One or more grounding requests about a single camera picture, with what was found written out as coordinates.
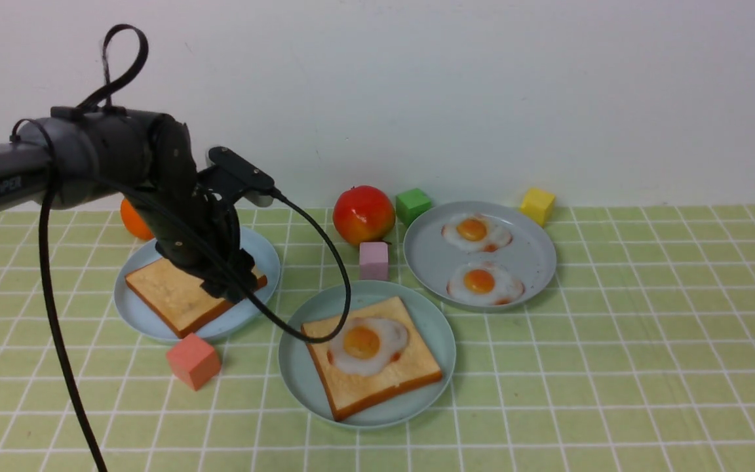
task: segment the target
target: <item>fried egg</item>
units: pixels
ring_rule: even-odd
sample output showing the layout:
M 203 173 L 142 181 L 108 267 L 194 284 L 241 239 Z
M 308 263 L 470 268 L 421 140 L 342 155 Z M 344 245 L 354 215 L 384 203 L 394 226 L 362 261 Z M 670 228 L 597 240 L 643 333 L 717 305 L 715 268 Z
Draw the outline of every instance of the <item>fried egg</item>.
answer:
M 346 374 L 374 376 L 401 357 L 410 334 L 392 319 L 349 319 L 328 342 L 328 362 Z
M 492 253 L 512 242 L 512 233 L 480 213 L 459 214 L 444 224 L 441 235 L 465 253 Z
M 447 294 L 469 305 L 505 305 L 519 299 L 524 284 L 493 262 L 471 262 L 459 266 L 447 282 Z

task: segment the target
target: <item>table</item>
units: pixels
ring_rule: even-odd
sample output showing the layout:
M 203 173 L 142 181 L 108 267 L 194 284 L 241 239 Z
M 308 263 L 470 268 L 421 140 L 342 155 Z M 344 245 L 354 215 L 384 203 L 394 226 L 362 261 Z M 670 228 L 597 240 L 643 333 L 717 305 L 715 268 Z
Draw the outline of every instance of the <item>table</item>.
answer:
M 330 225 L 330 210 L 311 209 Z M 284 261 L 287 317 L 341 275 L 286 209 L 242 209 Z M 141 245 L 117 212 L 55 212 L 54 289 L 81 395 L 111 471 L 755 472 L 755 206 L 560 208 L 557 275 L 513 313 L 443 305 L 457 373 L 407 424 L 355 433 L 318 421 L 279 376 L 281 331 L 255 320 L 216 347 L 194 392 L 140 337 L 111 287 Z M 0 471 L 89 470 L 48 331 L 37 213 L 0 215 Z M 421 290 L 397 224 L 391 278 Z M 339 251 L 351 277 L 357 252 Z

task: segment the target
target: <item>red cube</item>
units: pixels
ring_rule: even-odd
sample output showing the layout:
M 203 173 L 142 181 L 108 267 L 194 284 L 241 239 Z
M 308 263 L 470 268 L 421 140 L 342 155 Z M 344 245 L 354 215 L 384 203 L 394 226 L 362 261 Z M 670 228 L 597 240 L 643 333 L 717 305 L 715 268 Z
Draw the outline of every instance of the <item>red cube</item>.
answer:
M 218 352 L 196 334 L 182 338 L 166 353 L 171 371 L 189 387 L 198 391 L 221 370 Z

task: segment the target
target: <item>bread slice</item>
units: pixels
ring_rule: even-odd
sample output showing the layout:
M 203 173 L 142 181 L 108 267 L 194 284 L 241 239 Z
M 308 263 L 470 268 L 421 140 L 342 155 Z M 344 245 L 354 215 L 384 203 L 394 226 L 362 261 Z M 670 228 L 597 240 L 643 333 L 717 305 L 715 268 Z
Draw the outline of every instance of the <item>bread slice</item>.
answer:
M 304 323 L 302 332 L 312 338 L 326 336 L 336 327 L 340 317 L 341 315 L 338 315 Z M 311 358 L 328 397 L 330 410 L 334 420 L 338 422 L 371 406 L 442 379 L 441 367 L 438 367 L 431 350 L 411 320 L 404 302 L 398 296 L 348 313 L 349 319 L 360 317 L 384 317 L 402 323 L 408 331 L 408 343 L 396 361 L 390 361 L 380 373 L 369 377 L 346 374 L 330 364 L 329 343 L 308 344 Z
M 267 286 L 267 276 L 258 267 L 252 268 L 252 272 L 258 278 L 255 290 Z M 234 307 L 226 299 L 213 298 L 200 287 L 201 279 L 176 268 L 165 258 L 130 272 L 125 281 L 177 338 L 188 336 Z

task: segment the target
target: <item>red apple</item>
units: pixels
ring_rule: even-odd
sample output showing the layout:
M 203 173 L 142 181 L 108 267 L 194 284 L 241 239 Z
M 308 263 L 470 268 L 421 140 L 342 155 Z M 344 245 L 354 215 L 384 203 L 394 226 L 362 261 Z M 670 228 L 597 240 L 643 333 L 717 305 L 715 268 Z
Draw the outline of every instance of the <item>red apple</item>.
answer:
M 373 186 L 353 186 L 342 192 L 334 206 L 334 228 L 349 245 L 380 241 L 395 227 L 395 208 L 385 193 Z

